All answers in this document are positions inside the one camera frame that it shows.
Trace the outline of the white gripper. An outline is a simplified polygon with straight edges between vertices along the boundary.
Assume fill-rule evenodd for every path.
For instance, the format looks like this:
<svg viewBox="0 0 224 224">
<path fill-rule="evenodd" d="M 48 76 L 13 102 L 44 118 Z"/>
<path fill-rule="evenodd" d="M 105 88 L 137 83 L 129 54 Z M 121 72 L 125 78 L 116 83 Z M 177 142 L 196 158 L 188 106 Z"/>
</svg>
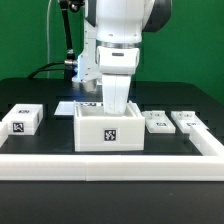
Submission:
<svg viewBox="0 0 224 224">
<path fill-rule="evenodd" d="M 103 106 L 106 114 L 124 114 L 130 83 L 129 75 L 102 75 Z"/>
</svg>

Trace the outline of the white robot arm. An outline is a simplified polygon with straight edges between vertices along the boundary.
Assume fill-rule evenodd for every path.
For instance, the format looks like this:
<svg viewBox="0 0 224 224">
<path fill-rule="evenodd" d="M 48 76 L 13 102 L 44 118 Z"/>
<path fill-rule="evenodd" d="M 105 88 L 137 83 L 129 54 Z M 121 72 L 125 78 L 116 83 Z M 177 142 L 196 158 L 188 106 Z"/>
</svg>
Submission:
<svg viewBox="0 0 224 224">
<path fill-rule="evenodd" d="M 172 0 L 84 0 L 84 49 L 73 81 L 87 91 L 101 83 L 106 114 L 125 112 L 142 34 L 160 30 L 171 12 Z"/>
</svg>

